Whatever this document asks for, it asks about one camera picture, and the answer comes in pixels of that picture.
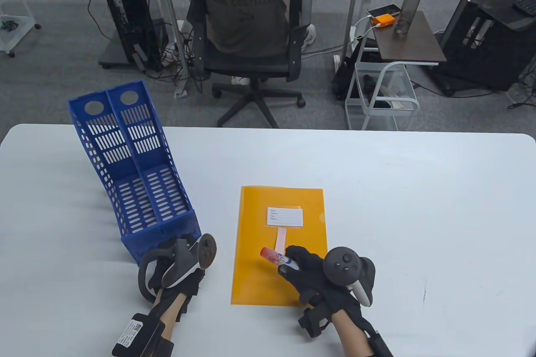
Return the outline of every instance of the office chair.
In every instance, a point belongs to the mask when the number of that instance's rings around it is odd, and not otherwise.
[[[223,5],[226,13],[237,13],[232,1]],[[218,127],[223,125],[250,102],[255,102],[272,128],[278,125],[270,113],[264,98],[296,98],[296,105],[303,108],[305,99],[298,91],[260,89],[259,83],[268,78],[285,77],[287,82],[300,76],[301,47],[307,35],[307,26],[311,23],[312,0],[289,0],[289,39],[286,50],[282,54],[270,57],[240,57],[218,51],[207,38],[207,11],[205,0],[192,0],[186,19],[193,26],[193,69],[197,77],[207,76],[215,72],[228,76],[239,76],[250,79],[249,87],[245,85],[214,84],[212,95],[222,96],[222,92],[243,95],[241,99],[219,120]]]

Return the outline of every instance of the orange folder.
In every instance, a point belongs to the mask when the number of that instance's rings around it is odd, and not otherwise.
[[[263,247],[276,244],[278,228],[267,225],[268,208],[302,208],[303,227],[286,227],[285,246],[303,246],[322,257],[327,253],[323,190],[242,187],[231,304],[300,305],[298,292],[260,256]]]

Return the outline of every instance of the white label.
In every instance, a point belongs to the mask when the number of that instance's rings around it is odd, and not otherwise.
[[[126,326],[125,332],[123,332],[119,340],[117,340],[117,344],[124,347],[130,347],[132,341],[134,340],[142,326],[142,322],[130,319],[129,324]]]
[[[268,208],[267,225],[303,227],[303,209]]]
[[[285,242],[287,241],[287,229],[285,227],[277,228],[276,247],[274,251],[278,254],[285,255]]]

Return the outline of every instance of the gray water bottle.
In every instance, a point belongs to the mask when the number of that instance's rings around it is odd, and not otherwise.
[[[404,0],[404,3],[402,3],[402,11],[400,11],[400,16],[398,17],[398,22],[394,27],[394,31],[397,34],[408,33],[420,2],[421,0]]]

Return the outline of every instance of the black glove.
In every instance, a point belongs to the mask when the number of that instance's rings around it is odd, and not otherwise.
[[[361,305],[350,290],[345,286],[333,284],[326,277],[323,258],[299,246],[288,246],[285,255],[296,261],[300,270],[279,265],[278,273],[300,293],[302,304],[310,304],[313,307],[322,305],[322,308],[327,308],[329,316],[325,318],[328,321],[331,321],[331,315],[343,309],[358,328],[372,334],[374,330],[362,317]]]
[[[193,238],[186,238],[188,244],[195,242]],[[175,238],[168,240],[159,245],[159,248],[169,248],[175,244]],[[161,282],[164,273],[169,269],[174,261],[170,258],[159,257],[157,258],[157,265],[155,267],[155,272],[153,276],[147,283],[148,287],[153,289],[156,294],[158,294],[161,289]],[[182,305],[180,312],[177,315],[176,321],[179,322],[180,316],[183,313],[186,313],[188,309],[188,303],[192,299],[192,296],[197,295],[199,291],[199,283],[205,277],[205,271],[203,269],[196,269],[193,273],[188,275],[182,282],[178,283],[172,288],[166,288],[162,291],[160,296],[160,302],[153,307],[151,313],[161,316],[173,302],[176,300],[179,294],[184,294],[186,296],[186,301]]]

